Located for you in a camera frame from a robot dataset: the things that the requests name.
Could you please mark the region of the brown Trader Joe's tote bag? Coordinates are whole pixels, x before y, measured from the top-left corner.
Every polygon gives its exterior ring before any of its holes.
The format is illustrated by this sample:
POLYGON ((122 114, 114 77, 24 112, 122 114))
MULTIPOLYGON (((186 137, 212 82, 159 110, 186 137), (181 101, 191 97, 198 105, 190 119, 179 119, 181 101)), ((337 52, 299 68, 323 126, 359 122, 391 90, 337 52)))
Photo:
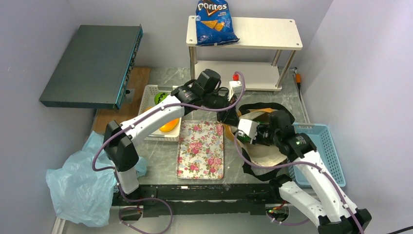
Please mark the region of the brown Trader Joe's tote bag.
MULTIPOLYGON (((287 122, 292 124, 295 121, 294 116, 290 111, 281 104, 274 102, 258 102, 252 104, 244 104, 237 111, 240 119, 248 119, 257 122, 258 130, 267 132, 270 130, 270 113, 285 112, 287 114, 287 122)), ((244 162, 243 172, 260 181, 268 181, 277 176, 279 169, 268 169, 268 167, 277 166, 287 161, 287 156, 280 153, 275 145, 269 145, 262 142, 262 134, 256 136, 257 143, 251 144, 247 137, 239 136, 237 143, 241 148, 242 155, 246 160, 252 162, 257 167, 253 167, 244 162)))

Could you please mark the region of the orange mango toy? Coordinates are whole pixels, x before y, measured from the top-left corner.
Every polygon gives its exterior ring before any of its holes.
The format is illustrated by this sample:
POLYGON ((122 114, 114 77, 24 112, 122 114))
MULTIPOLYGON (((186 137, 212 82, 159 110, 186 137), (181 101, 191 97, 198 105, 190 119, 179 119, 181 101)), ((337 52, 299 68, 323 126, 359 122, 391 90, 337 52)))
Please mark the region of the orange mango toy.
POLYGON ((171 132, 179 123, 180 119, 174 119, 168 123, 166 123, 165 125, 163 125, 162 127, 159 128, 159 131, 163 132, 163 133, 168 133, 171 132))

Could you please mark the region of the green round fruit toy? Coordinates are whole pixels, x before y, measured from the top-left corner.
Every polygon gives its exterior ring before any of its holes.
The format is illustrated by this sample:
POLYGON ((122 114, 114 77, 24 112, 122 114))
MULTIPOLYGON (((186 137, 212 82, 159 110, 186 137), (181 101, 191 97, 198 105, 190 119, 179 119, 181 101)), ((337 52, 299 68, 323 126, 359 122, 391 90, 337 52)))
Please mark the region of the green round fruit toy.
POLYGON ((155 95, 154 97, 154 104, 157 105, 160 102, 162 102, 167 96, 169 96, 169 93, 165 92, 159 92, 155 95))

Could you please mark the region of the light blue cartoon plastic bag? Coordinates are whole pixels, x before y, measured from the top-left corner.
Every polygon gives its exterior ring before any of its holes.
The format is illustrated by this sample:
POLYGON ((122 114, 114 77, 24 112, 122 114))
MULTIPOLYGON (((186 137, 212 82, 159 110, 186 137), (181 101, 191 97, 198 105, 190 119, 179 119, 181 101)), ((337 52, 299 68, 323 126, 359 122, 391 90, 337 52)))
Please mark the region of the light blue cartoon plastic bag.
POLYGON ((46 182, 58 218, 88 227, 108 225, 115 176, 108 169, 92 169, 93 157, 103 138, 92 132, 83 148, 69 156, 62 168, 47 170, 46 182))

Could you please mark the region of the green Chuba cassava chip bag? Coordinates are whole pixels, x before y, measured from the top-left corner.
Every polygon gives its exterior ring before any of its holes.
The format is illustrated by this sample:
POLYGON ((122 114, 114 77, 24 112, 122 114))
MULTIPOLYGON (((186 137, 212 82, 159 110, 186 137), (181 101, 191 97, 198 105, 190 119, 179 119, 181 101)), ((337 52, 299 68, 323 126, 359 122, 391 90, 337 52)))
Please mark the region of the green Chuba cassava chip bag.
POLYGON ((247 135, 242 135, 242 136, 238 135, 237 139, 241 142, 250 142, 251 141, 251 138, 248 137, 247 135))

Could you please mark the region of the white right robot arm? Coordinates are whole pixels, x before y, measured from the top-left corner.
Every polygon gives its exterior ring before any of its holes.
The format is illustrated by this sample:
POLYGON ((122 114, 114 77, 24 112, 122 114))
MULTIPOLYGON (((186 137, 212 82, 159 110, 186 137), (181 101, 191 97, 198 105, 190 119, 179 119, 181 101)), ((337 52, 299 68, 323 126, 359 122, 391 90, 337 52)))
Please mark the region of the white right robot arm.
POLYGON ((282 176, 268 189, 274 202, 285 200, 302 212, 319 234, 362 234, 372 220, 367 209, 360 209, 338 186, 321 159, 316 144, 305 133, 298 133, 285 111, 273 111, 268 123, 259 123, 251 137, 253 144, 276 146, 305 176, 318 198, 303 191, 294 180, 282 176))

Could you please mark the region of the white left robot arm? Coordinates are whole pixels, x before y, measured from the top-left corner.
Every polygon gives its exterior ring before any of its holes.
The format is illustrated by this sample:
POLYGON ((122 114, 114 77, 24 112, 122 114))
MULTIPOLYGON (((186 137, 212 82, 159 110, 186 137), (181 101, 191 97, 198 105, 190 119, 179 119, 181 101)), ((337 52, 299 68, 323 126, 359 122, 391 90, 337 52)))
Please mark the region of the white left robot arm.
POLYGON ((241 72, 234 75, 239 78, 234 89, 241 92, 237 98, 230 93, 232 87, 220 86, 221 77, 217 72, 206 69, 197 79, 172 90, 170 95, 148 111, 122 123, 113 120, 107 124, 100 149, 114 164, 112 169, 121 190, 120 197, 125 203, 132 205, 140 198, 134 168, 139 155, 135 148, 154 131, 194 110, 216 112, 218 117, 223 117, 225 124, 238 124, 236 105, 245 92, 245 81, 241 72))

